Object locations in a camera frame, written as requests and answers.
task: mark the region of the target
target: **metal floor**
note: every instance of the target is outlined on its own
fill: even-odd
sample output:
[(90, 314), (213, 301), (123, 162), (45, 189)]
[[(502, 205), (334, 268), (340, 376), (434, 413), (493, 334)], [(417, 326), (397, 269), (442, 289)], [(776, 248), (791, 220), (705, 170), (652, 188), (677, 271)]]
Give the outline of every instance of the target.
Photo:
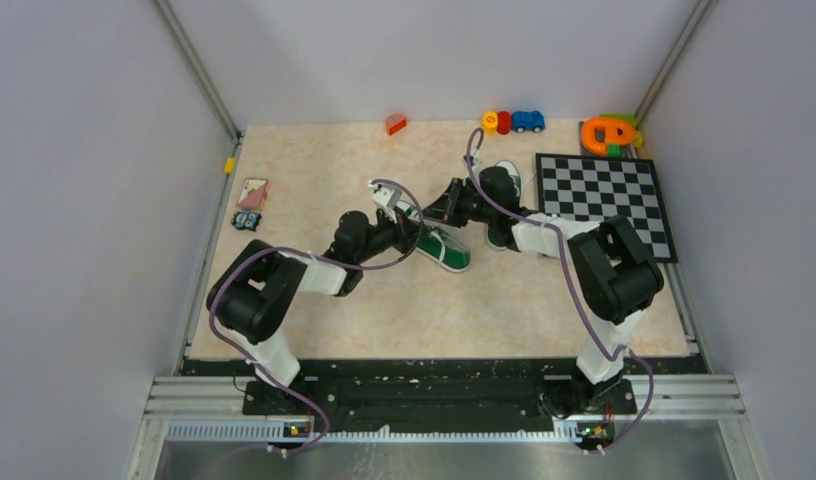
[(735, 478), (716, 421), (644, 422), (605, 457), (584, 456), (570, 444), (331, 443), (287, 460), (253, 450), (204, 472), (239, 446), (166, 442), (155, 479), (192, 479), (200, 473), (205, 474), (200, 480)]

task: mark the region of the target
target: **red toy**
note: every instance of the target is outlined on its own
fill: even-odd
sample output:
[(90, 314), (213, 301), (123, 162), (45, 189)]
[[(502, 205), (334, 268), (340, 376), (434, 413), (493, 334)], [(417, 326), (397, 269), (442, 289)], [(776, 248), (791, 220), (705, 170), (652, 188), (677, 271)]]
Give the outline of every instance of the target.
[(387, 130), (388, 135), (393, 135), (394, 133), (402, 130), (408, 126), (408, 119), (405, 118), (405, 115), (401, 115), (395, 113), (389, 117), (387, 120), (384, 121), (384, 128)]
[(511, 131), (511, 114), (508, 112), (499, 112), (499, 120), (496, 127), (496, 133), (500, 135), (508, 135)]

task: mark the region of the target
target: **toy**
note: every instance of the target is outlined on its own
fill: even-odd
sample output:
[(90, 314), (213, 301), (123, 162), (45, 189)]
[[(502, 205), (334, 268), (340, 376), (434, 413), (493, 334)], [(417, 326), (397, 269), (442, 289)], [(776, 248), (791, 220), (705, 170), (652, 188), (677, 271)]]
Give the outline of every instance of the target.
[(652, 160), (536, 155), (538, 210), (561, 218), (601, 222), (629, 219), (658, 261), (676, 261), (667, 211)]
[[(597, 140), (597, 132), (604, 137)], [(616, 118), (590, 118), (582, 124), (582, 145), (601, 157), (619, 157), (620, 147), (635, 140), (635, 128)]]
[(496, 133), (496, 127), (499, 124), (499, 118), (496, 115), (496, 112), (488, 110), (482, 115), (482, 130), (485, 131), (487, 135), (493, 135)]
[(393, 115), (387, 117), (387, 119), (384, 121), (384, 128), (387, 131), (387, 134), (391, 136), (407, 126), (408, 119), (405, 117), (405, 115), (400, 113), (394, 113)]
[(496, 133), (508, 135), (508, 132), (511, 131), (511, 114), (508, 112), (499, 112), (497, 117), (499, 117), (499, 125), (496, 127)]
[(266, 178), (247, 178), (237, 199), (237, 206), (249, 210), (260, 210), (267, 199), (270, 181)]
[(249, 230), (254, 232), (261, 223), (261, 214), (257, 212), (250, 212), (243, 210), (241, 212), (234, 212), (231, 217), (231, 224), (238, 230)]
[(546, 128), (543, 115), (537, 110), (532, 112), (514, 112), (511, 114), (511, 129), (517, 133), (531, 130), (540, 133)]

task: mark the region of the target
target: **toy car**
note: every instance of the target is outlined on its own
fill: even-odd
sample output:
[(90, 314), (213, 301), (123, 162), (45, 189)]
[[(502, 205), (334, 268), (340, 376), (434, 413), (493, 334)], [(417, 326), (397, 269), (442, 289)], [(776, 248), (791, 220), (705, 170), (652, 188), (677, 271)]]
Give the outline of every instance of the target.
[(542, 132), (546, 128), (543, 115), (535, 110), (532, 112), (514, 112), (511, 114), (511, 130), (523, 133), (531, 130), (535, 133)]

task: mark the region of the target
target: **green toy block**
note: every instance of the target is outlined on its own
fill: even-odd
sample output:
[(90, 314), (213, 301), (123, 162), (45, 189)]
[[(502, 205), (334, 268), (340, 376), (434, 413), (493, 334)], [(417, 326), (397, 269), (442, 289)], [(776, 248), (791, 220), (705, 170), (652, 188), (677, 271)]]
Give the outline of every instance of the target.
[(632, 126), (632, 128), (638, 128), (638, 119), (635, 118), (634, 115), (625, 115), (622, 113), (603, 113), (600, 117), (604, 118), (616, 118), (618, 120), (623, 120), (624, 122), (628, 123)]
[(608, 148), (606, 152), (609, 157), (619, 157), (620, 156), (620, 145), (615, 145), (613, 143), (608, 144)]

